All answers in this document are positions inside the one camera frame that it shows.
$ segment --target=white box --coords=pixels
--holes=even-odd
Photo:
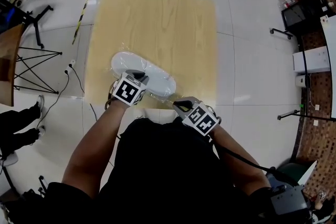
[[[306,50],[306,63],[308,73],[330,71],[329,55],[326,46],[316,49]],[[294,72],[304,73],[305,63],[302,52],[293,54]]]

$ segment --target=black pants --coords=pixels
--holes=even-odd
[[[38,139],[39,131],[30,129],[25,133],[16,132],[30,125],[40,117],[40,108],[37,103],[30,109],[22,111],[7,111],[0,114],[0,148],[2,159],[19,148],[33,144]]]

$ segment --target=black shirt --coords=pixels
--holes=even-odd
[[[180,121],[135,120],[121,135],[115,158],[95,200],[74,187],[51,183],[48,222],[233,223],[246,214],[247,197],[234,188],[208,138]]]

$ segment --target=wooden table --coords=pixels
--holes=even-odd
[[[16,57],[24,26],[22,24],[0,35],[0,103],[14,106]]]
[[[216,20],[212,0],[100,0],[86,64],[85,99],[105,104],[115,81],[111,59],[133,52],[176,81],[171,98],[216,101]],[[146,96],[144,108],[171,108]]]

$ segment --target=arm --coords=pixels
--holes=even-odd
[[[252,167],[221,150],[220,146],[223,146],[245,159],[258,164],[222,127],[217,125],[210,136],[215,142],[220,160],[228,167],[236,187],[240,188],[247,195],[252,194],[260,188],[270,187],[262,170]]]
[[[121,119],[127,105],[112,101],[109,108],[91,127],[73,152],[62,182],[81,189],[94,198],[111,157]]]

